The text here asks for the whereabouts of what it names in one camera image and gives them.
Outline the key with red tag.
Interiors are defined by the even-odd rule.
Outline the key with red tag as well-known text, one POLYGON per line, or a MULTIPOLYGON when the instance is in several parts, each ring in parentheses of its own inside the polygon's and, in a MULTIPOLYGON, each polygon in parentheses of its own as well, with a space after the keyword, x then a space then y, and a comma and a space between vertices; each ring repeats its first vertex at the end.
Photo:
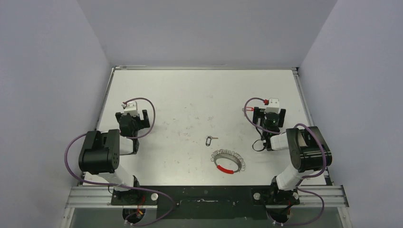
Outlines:
POLYGON ((248 111, 252 111, 252 112, 253 112, 253 111, 254 111, 254 108, 247 106, 247 107, 242 108, 242 111, 243 111, 243 112, 248 112, 248 111))

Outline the metal keyring organizer red handle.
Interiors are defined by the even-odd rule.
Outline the metal keyring organizer red handle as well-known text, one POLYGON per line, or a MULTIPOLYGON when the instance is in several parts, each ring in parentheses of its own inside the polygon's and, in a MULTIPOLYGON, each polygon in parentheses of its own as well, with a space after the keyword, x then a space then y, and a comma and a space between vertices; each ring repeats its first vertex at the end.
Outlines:
POLYGON ((245 171, 246 163, 243 157, 231 150, 219 149, 211 154, 211 162, 225 174, 235 174, 245 171))

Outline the key with black tag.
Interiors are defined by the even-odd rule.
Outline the key with black tag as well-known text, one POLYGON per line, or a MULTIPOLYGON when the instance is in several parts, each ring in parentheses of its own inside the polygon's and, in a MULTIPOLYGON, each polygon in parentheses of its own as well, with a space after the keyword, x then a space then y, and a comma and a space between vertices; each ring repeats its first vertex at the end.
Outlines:
POLYGON ((212 142, 213 140, 216 140, 216 139, 218 139, 218 137, 207 136, 207 137, 206 137, 206 141, 205 141, 205 145, 206 145, 206 146, 210 146, 210 145, 211 145, 211 142, 212 142))

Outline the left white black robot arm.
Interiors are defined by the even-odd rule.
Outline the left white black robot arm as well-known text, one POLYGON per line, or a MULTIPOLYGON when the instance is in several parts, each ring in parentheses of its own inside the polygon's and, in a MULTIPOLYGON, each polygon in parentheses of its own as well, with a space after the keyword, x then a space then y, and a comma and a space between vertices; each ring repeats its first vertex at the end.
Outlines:
POLYGON ((140 117, 136 111, 116 113, 118 129, 107 132, 89 131, 78 158, 83 172, 97 175, 113 185, 113 200, 116 205, 139 204, 145 200, 137 178, 120 165, 120 158, 135 155, 139 150, 138 132, 150 128, 146 110, 140 117))

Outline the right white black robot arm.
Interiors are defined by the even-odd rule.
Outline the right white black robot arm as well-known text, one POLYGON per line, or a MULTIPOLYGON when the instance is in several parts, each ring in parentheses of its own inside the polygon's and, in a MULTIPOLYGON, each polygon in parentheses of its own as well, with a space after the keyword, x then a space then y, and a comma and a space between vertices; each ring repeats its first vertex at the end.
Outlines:
POLYGON ((294 205, 298 203, 297 187, 315 172, 323 173, 332 163, 332 154, 316 126, 301 125, 280 131, 285 120, 285 109, 269 112, 254 107, 252 122, 259 131, 263 150, 289 151, 290 164, 272 179, 268 195, 262 200, 269 205, 294 205))

